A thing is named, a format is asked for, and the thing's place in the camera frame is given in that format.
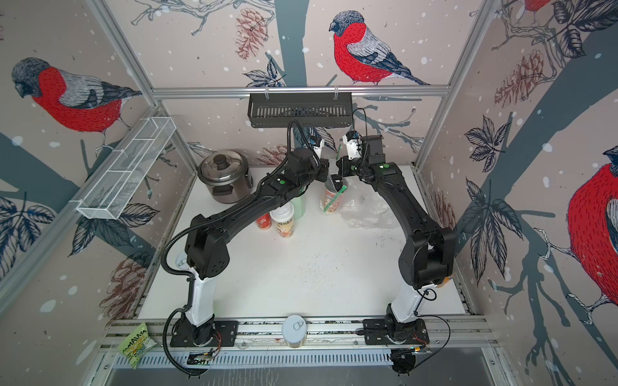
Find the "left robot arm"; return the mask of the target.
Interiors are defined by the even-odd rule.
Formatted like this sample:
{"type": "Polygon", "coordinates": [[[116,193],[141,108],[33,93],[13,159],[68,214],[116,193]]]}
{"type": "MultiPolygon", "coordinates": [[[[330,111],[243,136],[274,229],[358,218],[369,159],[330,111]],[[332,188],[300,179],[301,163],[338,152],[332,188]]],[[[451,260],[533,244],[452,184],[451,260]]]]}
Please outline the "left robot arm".
{"type": "Polygon", "coordinates": [[[223,344],[212,307],[215,278],[230,263],[228,243],[259,217],[302,196],[314,181],[324,182],[328,169],[329,161],[314,149],[288,151],[283,162],[259,181],[255,192],[223,212],[195,216],[188,228],[165,245],[161,267],[170,275],[184,276],[188,282],[188,300],[170,313],[162,334],[165,356],[175,368],[188,377],[204,374],[203,370],[186,368],[174,359],[169,335],[179,332],[182,342],[197,347],[215,341],[217,346],[212,354],[219,352],[223,344]]]}

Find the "yellow cup white lid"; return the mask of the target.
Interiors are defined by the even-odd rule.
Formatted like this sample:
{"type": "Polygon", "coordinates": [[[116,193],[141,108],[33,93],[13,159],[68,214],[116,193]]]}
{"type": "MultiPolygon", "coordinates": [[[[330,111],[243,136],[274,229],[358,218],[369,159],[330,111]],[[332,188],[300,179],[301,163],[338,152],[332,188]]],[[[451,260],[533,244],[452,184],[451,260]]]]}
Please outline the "yellow cup white lid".
{"type": "Polygon", "coordinates": [[[289,237],[292,235],[295,225],[295,209],[292,203],[283,204],[283,206],[270,211],[270,218],[280,236],[289,237]]]}

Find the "red cup black lid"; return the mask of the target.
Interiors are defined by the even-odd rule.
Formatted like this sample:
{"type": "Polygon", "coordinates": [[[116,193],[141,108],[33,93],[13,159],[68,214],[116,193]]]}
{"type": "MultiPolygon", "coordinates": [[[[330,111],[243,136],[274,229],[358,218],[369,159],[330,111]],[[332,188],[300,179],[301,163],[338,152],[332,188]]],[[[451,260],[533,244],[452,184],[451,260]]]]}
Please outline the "red cup black lid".
{"type": "Polygon", "coordinates": [[[323,197],[320,200],[320,208],[322,210],[322,204],[321,202],[323,201],[323,198],[325,196],[325,190],[328,189],[328,191],[338,191],[339,189],[342,188],[342,186],[345,185],[344,183],[344,179],[340,176],[340,175],[329,175],[326,182],[324,183],[324,193],[323,193],[323,197]]]}
{"type": "Polygon", "coordinates": [[[266,230],[269,229],[272,225],[272,219],[270,217],[270,213],[267,212],[266,214],[264,214],[263,216],[259,217],[256,221],[255,221],[256,225],[258,226],[258,228],[260,230],[266,230]]]}

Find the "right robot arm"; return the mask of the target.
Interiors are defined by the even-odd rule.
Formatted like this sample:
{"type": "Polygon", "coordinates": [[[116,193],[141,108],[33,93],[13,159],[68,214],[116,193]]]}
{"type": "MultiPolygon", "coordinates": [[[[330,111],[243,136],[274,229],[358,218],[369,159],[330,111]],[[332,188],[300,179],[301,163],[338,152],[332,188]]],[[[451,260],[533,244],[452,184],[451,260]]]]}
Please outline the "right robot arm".
{"type": "Polygon", "coordinates": [[[344,177],[356,176],[386,201],[404,232],[406,242],[398,258],[402,285],[386,309],[384,327],[364,328],[365,338],[383,334],[394,344],[429,344],[421,314],[425,302],[437,299],[436,288],[453,274],[455,233],[443,228],[423,209],[407,186],[401,169],[386,162],[382,136],[363,136],[355,130],[342,142],[347,154],[336,165],[344,177]]]}

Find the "red cup black lid front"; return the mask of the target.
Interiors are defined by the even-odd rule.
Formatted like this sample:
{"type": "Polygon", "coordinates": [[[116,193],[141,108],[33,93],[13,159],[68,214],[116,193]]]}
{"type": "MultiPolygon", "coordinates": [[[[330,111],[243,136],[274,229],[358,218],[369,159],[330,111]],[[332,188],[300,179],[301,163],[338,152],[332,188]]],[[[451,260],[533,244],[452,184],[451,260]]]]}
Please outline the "red cup black lid front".
{"type": "Polygon", "coordinates": [[[338,191],[339,189],[342,188],[342,186],[345,185],[344,183],[344,179],[340,176],[340,175],[329,175],[326,182],[324,183],[324,193],[323,193],[323,197],[320,200],[320,208],[322,210],[322,204],[321,202],[323,201],[323,198],[325,196],[325,190],[328,189],[328,191],[338,191]]]}

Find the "green straw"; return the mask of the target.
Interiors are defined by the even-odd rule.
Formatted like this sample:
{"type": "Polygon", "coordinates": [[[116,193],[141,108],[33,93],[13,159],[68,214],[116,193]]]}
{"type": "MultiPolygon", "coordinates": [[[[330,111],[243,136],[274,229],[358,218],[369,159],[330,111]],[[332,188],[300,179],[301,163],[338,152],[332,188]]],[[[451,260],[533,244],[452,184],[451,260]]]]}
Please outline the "green straw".
{"type": "Polygon", "coordinates": [[[323,213],[333,213],[336,211],[336,209],[338,209],[338,207],[341,204],[341,201],[344,197],[344,193],[347,190],[347,186],[343,185],[341,189],[339,189],[338,191],[328,191],[328,189],[325,190],[325,196],[323,198],[323,201],[321,202],[322,204],[322,212],[323,213]]]}

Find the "clear plastic carrier bag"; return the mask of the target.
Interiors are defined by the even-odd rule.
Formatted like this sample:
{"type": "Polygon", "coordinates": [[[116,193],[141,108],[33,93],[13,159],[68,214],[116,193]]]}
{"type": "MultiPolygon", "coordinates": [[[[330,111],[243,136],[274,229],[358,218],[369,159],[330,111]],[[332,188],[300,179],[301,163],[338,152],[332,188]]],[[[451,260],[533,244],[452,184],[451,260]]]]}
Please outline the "clear plastic carrier bag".
{"type": "Polygon", "coordinates": [[[358,196],[357,185],[356,175],[329,174],[320,199],[320,211],[325,215],[341,212],[346,204],[358,196]]]}

